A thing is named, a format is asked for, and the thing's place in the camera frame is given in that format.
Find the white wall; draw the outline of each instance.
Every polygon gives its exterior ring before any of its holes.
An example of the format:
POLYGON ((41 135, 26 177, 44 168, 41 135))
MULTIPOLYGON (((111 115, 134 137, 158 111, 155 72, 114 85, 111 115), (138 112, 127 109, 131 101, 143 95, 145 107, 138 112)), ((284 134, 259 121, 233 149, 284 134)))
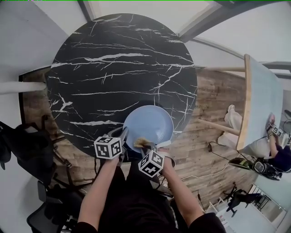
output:
POLYGON ((232 218, 232 212, 226 212, 224 217, 230 227, 236 233, 275 233, 276 229, 263 217, 263 215, 251 204, 247 207, 245 203, 239 204, 234 210, 237 210, 232 218))
POLYGON ((230 18, 199 35, 257 61, 291 61, 291 6, 268 4, 230 18))
POLYGON ((243 59, 217 48, 194 41, 189 41, 185 45, 196 66, 245 66, 243 59))
POLYGON ((50 66, 67 38, 33 2, 1 2, 0 31, 0 81, 50 66))
POLYGON ((77 1, 33 2, 69 36, 87 22, 77 1))
POLYGON ((276 233, 286 233, 286 231, 289 229, 290 226, 291 226, 291 209, 289 209, 289 211, 285 215, 276 233))
MULTIPOLYGON (((51 65, 67 34, 33 2, 0 2, 0 85, 18 75, 51 65)), ((21 124, 18 94, 0 95, 0 121, 21 124)), ((0 228, 5 233, 30 233, 26 218, 41 202, 37 180, 12 155, 0 168, 0 228)))
POLYGON ((284 90, 291 91, 291 79, 279 79, 284 90))
POLYGON ((258 176, 255 185, 283 207, 284 210, 288 211, 291 208, 291 184, 285 179, 273 181, 263 176, 258 176))
POLYGON ((102 16, 99 1, 88 1, 93 13, 94 19, 102 16))
POLYGON ((208 4, 206 1, 99 1, 102 15, 144 15, 166 25, 175 33, 208 4))
POLYGON ((291 91, 284 90, 283 92, 283 106, 282 106, 282 116, 281 116, 281 122, 285 122, 286 120, 290 119, 289 116, 286 115, 284 112, 285 110, 291 111, 291 91))

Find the black cable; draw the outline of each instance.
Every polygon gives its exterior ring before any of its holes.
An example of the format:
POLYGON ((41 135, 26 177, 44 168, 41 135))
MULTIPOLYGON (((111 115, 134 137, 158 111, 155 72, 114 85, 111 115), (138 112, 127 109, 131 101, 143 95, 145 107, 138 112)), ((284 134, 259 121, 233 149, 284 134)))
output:
POLYGON ((225 158, 225 157, 223 157, 223 156, 221 156, 221 155, 218 155, 218 154, 216 154, 216 153, 214 153, 214 152, 212 152, 212 151, 211 151, 211 153, 213 153, 213 154, 215 154, 215 155, 217 155, 217 156, 219 156, 219 157, 221 157, 221 158, 224 158, 224 159, 230 161, 228 158, 225 158))
POLYGON ((285 120, 285 122, 283 123, 283 131, 284 131, 284 133, 289 134, 290 132, 287 133, 287 132, 285 131, 285 129, 284 129, 284 126, 285 126, 286 122, 291 122, 291 120, 290 120, 290 119, 287 119, 287 120, 285 120))
POLYGON ((283 114, 283 115, 284 115, 288 120, 291 120, 291 118, 289 118, 289 116, 286 116, 286 112, 285 112, 286 110, 287 110, 287 109, 284 110, 284 114, 283 114))
POLYGON ((249 161, 242 153, 240 153, 239 151, 237 151, 241 156, 243 156, 247 161, 249 161))
POLYGON ((162 183, 161 183, 161 185, 163 185, 163 182, 164 182, 164 180, 165 180, 165 177, 164 177, 164 179, 162 180, 162 183))
POLYGON ((202 208, 203 208, 204 212, 206 212, 205 209, 204 209, 204 206, 203 206, 203 204, 202 204, 202 201, 201 201, 201 197, 200 197, 200 194, 199 194, 199 190, 197 190, 197 191, 198 191, 198 200, 200 201, 200 203, 201 203, 201 205, 202 205, 202 208))
MULTIPOLYGON (((224 158, 223 156, 218 155, 218 154, 216 154, 216 153, 214 153, 214 152, 212 151, 212 145, 211 145, 211 143, 212 143, 212 142, 208 143, 208 152, 211 152, 211 153, 213 153, 213 154, 215 154, 215 155, 217 155, 217 156, 219 156, 219 157, 221 157, 221 158, 224 158)), ((220 146, 226 147, 226 146, 221 145, 221 144, 219 144, 219 143, 217 143, 217 142, 213 142, 213 143, 216 143, 217 145, 220 145, 220 146)))
MULTIPOLYGON (((265 137, 268 137, 268 135, 267 135, 267 136, 263 136, 263 137, 261 137, 260 139, 263 139, 263 138, 265 138, 265 137)), ((258 140, 260 140, 260 139, 258 139, 258 140)))
POLYGON ((159 184, 159 186, 158 186, 158 187, 156 187, 154 190, 157 190, 159 187, 161 187, 161 184, 159 184))
POLYGON ((94 158, 94 170, 95 170, 95 175, 97 176, 97 161, 96 161, 97 157, 94 158))
POLYGON ((223 147, 226 147, 226 145, 222 145, 222 144, 219 144, 219 143, 217 143, 217 142, 214 142, 214 141, 211 141, 209 144, 211 144, 211 143, 216 143, 217 145, 219 145, 219 146, 223 146, 223 147))

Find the round table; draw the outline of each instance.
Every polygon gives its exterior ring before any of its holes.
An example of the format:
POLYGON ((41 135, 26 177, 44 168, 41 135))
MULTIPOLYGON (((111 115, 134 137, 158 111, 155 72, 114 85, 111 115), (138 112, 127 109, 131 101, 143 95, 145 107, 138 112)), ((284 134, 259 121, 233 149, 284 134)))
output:
MULTIPOLYGON (((173 31, 145 16, 114 14, 84 24, 64 42, 47 86, 59 129, 95 157, 97 137, 121 127, 143 105, 164 108, 178 136, 195 106, 197 77, 173 31)), ((129 161, 141 159, 131 152, 129 161)))

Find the person sitting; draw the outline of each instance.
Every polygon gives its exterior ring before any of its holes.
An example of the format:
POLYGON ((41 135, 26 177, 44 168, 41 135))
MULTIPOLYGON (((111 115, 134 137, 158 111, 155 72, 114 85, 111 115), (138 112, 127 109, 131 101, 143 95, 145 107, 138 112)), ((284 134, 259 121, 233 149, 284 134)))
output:
MULTIPOLYGON (((118 162, 119 158, 106 160, 100 167, 82 202, 78 224, 72 233, 182 232, 179 225, 176 228, 169 201, 152 188, 150 178, 139 171, 138 161, 131 162, 126 180, 118 162)), ((181 181, 168 157, 165 157, 162 174, 187 225, 185 232, 226 233, 214 213, 203 213, 198 200, 181 181)), ((159 182, 157 176, 152 179, 159 182)))
MULTIPOLYGON (((229 105, 224 120, 232 128, 236 130, 241 129, 242 116, 235 111, 234 105, 229 105)), ((271 114, 269 121, 272 125, 275 123, 275 116, 273 114, 271 114)), ((279 143, 279 137, 272 132, 272 129, 269 129, 267 134, 269 141, 267 137, 261 138, 245 147, 241 152, 251 156, 268 159, 268 163, 272 166, 284 172, 289 171, 291 169, 290 145, 286 145, 282 148, 279 143)), ((234 150, 236 150, 237 141, 238 136, 227 132, 224 132, 223 135, 217 139, 219 144, 228 146, 234 150)))
POLYGON ((270 129, 268 132, 270 144, 270 156, 267 158, 268 163, 284 172, 291 169, 291 149, 290 145, 284 148, 280 146, 279 137, 270 129))

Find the hand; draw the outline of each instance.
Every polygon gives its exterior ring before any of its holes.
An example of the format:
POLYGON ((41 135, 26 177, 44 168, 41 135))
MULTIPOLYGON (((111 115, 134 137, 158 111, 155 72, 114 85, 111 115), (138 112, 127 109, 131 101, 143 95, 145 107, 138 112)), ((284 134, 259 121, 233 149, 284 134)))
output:
MULTIPOLYGON (((170 150, 169 149, 166 149, 166 148, 158 148, 158 152, 166 152, 166 153, 170 153, 170 150)), ((165 156, 165 159, 164 159, 164 168, 163 168, 163 171, 174 171, 174 168, 172 166, 172 160, 169 158, 169 157, 166 157, 165 156)))
POLYGON ((119 162, 119 156, 115 157, 114 159, 106 159, 105 164, 108 166, 116 167, 119 162))
POLYGON ((269 121, 271 122, 272 125, 275 123, 275 115, 273 113, 270 115, 269 121))

